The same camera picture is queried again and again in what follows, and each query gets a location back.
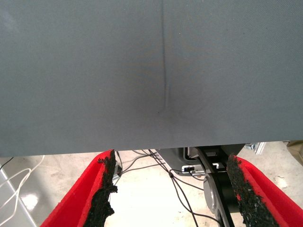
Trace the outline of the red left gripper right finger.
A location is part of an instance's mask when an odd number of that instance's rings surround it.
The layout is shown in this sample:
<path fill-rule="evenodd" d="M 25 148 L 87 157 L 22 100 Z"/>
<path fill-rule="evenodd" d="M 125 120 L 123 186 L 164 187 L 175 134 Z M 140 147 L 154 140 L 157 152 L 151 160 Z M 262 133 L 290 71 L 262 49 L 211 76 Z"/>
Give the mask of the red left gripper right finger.
<path fill-rule="evenodd" d="M 301 227 L 303 209 L 249 161 L 230 155 L 227 173 L 248 227 Z"/>

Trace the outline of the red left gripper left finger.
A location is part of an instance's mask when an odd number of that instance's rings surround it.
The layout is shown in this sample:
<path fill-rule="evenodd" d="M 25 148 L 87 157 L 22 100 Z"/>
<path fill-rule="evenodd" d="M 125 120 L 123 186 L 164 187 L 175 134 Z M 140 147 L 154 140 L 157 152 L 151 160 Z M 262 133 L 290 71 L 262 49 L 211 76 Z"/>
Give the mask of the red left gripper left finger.
<path fill-rule="evenodd" d="M 112 182 L 115 167 L 113 149 L 95 156 L 41 226 L 103 227 L 114 214 L 108 198 L 117 192 Z"/>

